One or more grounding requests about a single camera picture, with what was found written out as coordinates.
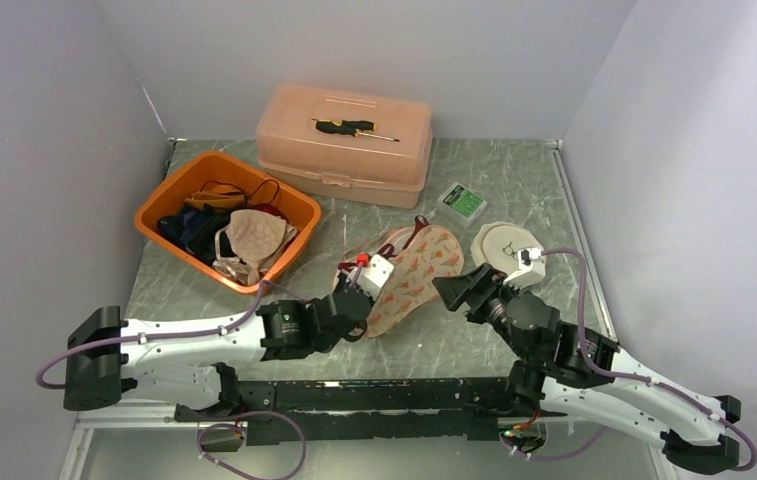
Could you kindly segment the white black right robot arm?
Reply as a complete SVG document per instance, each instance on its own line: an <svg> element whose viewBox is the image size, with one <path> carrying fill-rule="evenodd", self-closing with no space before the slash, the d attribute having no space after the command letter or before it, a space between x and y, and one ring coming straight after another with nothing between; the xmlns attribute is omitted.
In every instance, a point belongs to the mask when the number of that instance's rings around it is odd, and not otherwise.
<svg viewBox="0 0 757 480"><path fill-rule="evenodd" d="M661 450L672 464L715 475L740 462L729 434L741 403L696 394L654 373L617 342L564 322L558 309L506 283L488 264L433 285L450 311L488 325L516 355L505 388L514 415L563 413L627 433Z"/></svg>

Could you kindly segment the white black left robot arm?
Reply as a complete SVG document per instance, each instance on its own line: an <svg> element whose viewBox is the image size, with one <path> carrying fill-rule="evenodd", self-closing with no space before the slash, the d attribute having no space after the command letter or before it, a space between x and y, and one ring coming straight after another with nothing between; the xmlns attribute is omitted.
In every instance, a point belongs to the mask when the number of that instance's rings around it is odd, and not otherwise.
<svg viewBox="0 0 757 480"><path fill-rule="evenodd" d="M237 368L357 341L380 292L365 277L341 279L321 298L254 302L241 314L183 321L125 319L118 307L101 307L67 339L63 407L91 411L137 398L229 419L242 404Z"/></svg>

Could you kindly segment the beige lace bra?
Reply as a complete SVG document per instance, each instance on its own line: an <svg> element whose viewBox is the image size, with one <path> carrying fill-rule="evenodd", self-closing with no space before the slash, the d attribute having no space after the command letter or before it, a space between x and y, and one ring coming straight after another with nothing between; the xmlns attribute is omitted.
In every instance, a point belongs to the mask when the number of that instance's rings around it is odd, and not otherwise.
<svg viewBox="0 0 757 480"><path fill-rule="evenodd" d="M254 285L271 270L297 233L285 219L263 211L232 212L229 223L215 234L213 268L239 284Z"/></svg>

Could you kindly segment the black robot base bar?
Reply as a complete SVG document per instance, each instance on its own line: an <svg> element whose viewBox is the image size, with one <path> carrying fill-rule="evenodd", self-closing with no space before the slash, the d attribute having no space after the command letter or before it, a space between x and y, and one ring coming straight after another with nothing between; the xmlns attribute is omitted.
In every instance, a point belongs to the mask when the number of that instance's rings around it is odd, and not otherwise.
<svg viewBox="0 0 757 480"><path fill-rule="evenodd" d="M237 419L250 446L283 442L463 437L491 441L534 409L504 377L240 381L232 405L179 405L179 423Z"/></svg>

